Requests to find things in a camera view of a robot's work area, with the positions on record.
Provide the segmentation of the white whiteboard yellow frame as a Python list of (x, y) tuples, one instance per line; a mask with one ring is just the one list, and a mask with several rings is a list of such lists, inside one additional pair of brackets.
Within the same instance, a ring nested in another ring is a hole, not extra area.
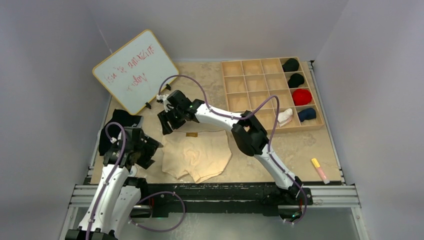
[(146, 29), (96, 65), (92, 74), (129, 114), (137, 115), (179, 70)]

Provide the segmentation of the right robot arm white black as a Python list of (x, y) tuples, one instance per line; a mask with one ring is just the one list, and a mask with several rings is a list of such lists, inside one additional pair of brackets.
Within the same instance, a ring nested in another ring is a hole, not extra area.
[(284, 202), (292, 204), (300, 196), (307, 196), (302, 181), (277, 156), (271, 146), (272, 138), (253, 112), (229, 112), (209, 105), (206, 100), (191, 101), (180, 90), (158, 94), (156, 100), (164, 107), (157, 115), (164, 135), (186, 122), (210, 124), (224, 129), (232, 134), (243, 154), (257, 159), (272, 176)]

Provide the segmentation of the white underwear pink trim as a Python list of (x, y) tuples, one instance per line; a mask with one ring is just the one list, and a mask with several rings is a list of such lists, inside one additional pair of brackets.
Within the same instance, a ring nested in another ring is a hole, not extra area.
[(293, 109), (288, 108), (277, 115), (277, 122), (280, 128), (289, 124), (293, 120)]

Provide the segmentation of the cream beige underwear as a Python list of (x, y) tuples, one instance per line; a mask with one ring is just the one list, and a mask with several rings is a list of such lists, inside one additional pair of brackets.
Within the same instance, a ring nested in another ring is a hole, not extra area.
[(232, 157), (225, 130), (174, 131), (162, 144), (162, 171), (176, 179), (189, 175), (196, 184), (222, 174)]

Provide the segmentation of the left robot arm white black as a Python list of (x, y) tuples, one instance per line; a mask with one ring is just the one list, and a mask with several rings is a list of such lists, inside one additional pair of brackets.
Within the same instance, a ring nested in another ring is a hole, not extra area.
[(67, 240), (117, 240), (129, 221), (133, 207), (149, 199), (145, 178), (130, 176), (138, 164), (149, 168), (162, 144), (140, 127), (123, 127), (103, 156), (100, 182), (86, 214), (77, 228), (69, 229)]

